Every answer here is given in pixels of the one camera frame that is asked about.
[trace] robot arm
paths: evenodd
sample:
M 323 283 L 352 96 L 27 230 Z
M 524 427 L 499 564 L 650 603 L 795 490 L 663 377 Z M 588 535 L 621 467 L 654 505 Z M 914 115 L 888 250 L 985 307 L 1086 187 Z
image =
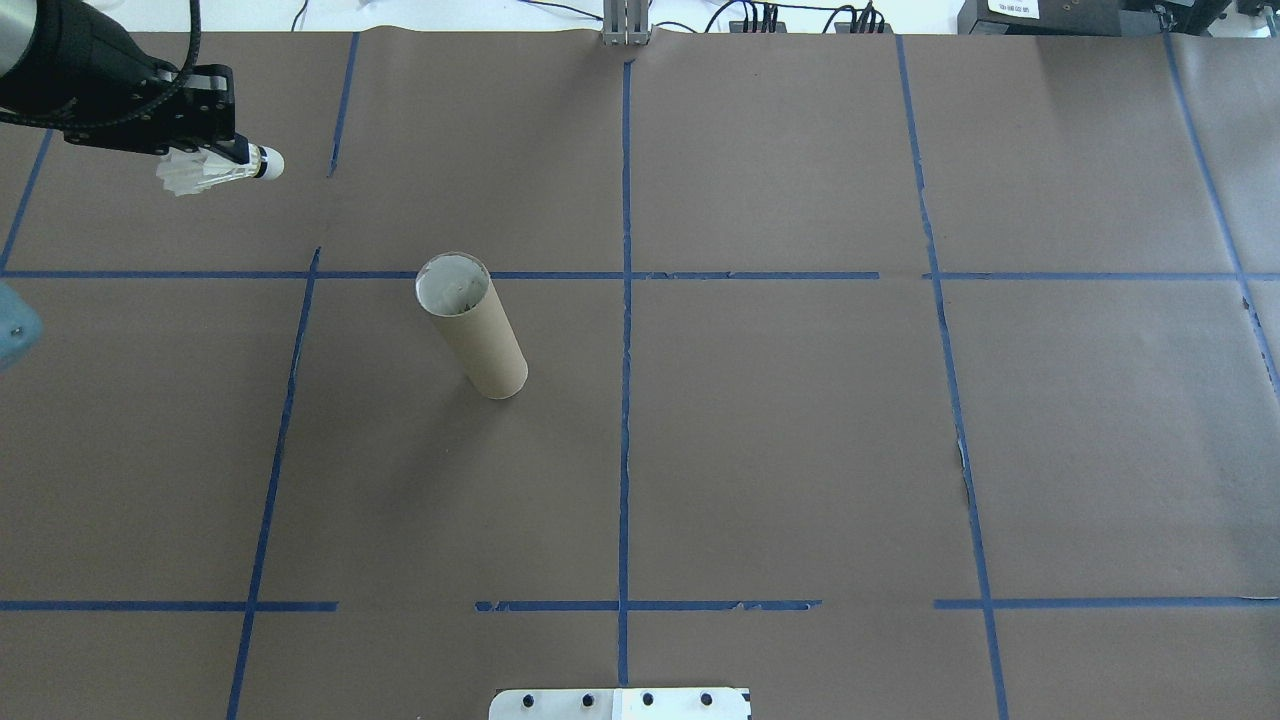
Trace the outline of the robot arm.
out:
M 198 164 L 216 155 L 219 173 L 238 167 L 237 177 L 278 177 L 279 154 L 236 133 L 232 69 L 196 65 L 198 0 L 191 13 L 179 69 L 143 53 L 82 0 L 0 0 L 0 108 L 9 110 L 0 123 L 59 129 L 73 145 L 161 156 L 179 150 Z M 164 168 L 157 174 L 165 177 Z

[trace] tube opening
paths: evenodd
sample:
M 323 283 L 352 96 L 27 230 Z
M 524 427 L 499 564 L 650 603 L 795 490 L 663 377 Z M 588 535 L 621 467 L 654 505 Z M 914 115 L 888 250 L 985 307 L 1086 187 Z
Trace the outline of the tube opening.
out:
M 471 310 L 489 292 L 489 270 L 470 255 L 448 252 L 417 274 L 417 301 L 433 315 L 453 318 Z

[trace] white label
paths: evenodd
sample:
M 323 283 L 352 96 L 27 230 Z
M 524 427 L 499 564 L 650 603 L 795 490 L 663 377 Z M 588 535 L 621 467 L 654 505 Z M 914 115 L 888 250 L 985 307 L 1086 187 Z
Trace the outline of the white label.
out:
M 1039 19 L 1039 0 L 987 0 L 987 9 L 1015 18 Z

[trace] light blue object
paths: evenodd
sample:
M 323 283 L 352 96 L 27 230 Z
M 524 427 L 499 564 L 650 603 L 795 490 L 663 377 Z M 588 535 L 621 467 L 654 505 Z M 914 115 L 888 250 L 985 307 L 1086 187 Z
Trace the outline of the light blue object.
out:
M 0 373 L 26 355 L 44 331 L 40 315 L 13 288 L 0 283 Z

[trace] metal plate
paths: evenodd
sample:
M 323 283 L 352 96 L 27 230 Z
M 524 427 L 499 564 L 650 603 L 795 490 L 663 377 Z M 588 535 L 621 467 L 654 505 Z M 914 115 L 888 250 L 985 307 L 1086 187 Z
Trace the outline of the metal plate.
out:
M 504 691 L 493 698 L 489 720 L 746 720 L 750 698 L 737 688 Z

